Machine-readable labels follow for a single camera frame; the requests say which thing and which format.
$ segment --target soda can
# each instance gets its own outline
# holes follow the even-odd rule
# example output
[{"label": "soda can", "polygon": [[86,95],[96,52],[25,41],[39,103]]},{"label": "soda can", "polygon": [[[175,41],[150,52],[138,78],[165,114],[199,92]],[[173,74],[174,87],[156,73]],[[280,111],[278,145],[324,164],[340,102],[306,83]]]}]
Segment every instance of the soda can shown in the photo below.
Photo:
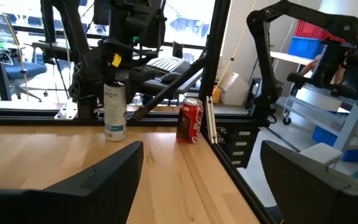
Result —
[{"label": "soda can", "polygon": [[177,128],[177,141],[196,143],[200,136],[203,120],[203,102],[196,98],[185,98],[180,105]]},{"label": "soda can", "polygon": [[104,135],[109,141],[121,141],[127,134],[125,88],[118,81],[104,84]]}]

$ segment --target black aluminum frame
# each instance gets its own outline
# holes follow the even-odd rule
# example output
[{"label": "black aluminum frame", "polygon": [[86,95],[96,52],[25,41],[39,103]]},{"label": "black aluminum frame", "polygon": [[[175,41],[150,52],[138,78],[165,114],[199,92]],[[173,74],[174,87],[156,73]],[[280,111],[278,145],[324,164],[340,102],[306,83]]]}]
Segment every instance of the black aluminum frame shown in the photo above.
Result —
[{"label": "black aluminum frame", "polygon": [[[218,69],[219,55],[221,51],[223,36],[226,28],[226,21],[229,14],[229,8],[231,0],[216,0],[213,11],[213,18],[211,21],[211,31],[208,39],[207,54],[205,56],[205,68],[203,71],[203,79],[200,88],[200,99],[205,101],[207,96],[212,95],[212,91],[215,84],[216,72]],[[14,26],[16,30],[27,31],[27,32],[38,32],[43,29],[36,27],[19,27]],[[100,38],[100,35],[89,34],[88,37]],[[71,121],[54,120],[54,116],[58,110],[12,110],[0,108],[0,125],[52,125],[52,126],[103,126],[104,121],[102,118],[79,120],[74,119]],[[216,125],[217,126],[231,126],[231,127],[262,127],[268,126],[267,121],[256,121],[249,118],[246,115],[226,115],[216,114]],[[136,121],[129,121],[128,126],[176,126],[178,122],[178,113],[149,113],[142,119]],[[274,223],[270,216],[265,211],[263,205],[253,193],[251,188],[241,177],[240,173],[232,165],[230,159],[224,153],[223,149],[217,144],[211,144],[208,141],[208,135],[206,131],[206,113],[203,117],[203,126],[201,133],[207,140],[211,149],[218,157],[221,164],[230,175],[232,181],[239,189],[242,196],[246,199],[250,208],[255,213],[256,217],[261,223]]]}]

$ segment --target office chair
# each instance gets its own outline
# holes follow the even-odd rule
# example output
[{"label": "office chair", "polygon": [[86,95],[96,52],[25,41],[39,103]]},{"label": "office chair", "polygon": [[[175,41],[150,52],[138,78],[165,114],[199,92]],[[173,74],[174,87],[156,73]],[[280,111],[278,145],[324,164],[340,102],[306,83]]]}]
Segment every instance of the office chair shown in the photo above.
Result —
[{"label": "office chair", "polygon": [[[6,42],[13,42],[13,36],[9,31],[9,24],[6,23],[6,20],[2,14],[0,14],[0,40],[4,40]],[[31,79],[35,78],[37,75],[43,74],[47,71],[47,68],[44,64],[39,64],[36,61],[35,51],[33,54],[32,63],[24,62],[24,68],[27,70],[27,82]],[[27,91],[22,85],[25,83],[24,76],[21,74],[21,63],[16,60],[13,65],[6,65],[6,75],[9,80],[9,86],[11,86],[11,94],[16,94],[18,99],[21,99],[21,94],[27,94]],[[29,90],[44,90],[40,88],[29,88]],[[35,96],[32,93],[29,93],[29,96],[42,101],[41,98]]]}]

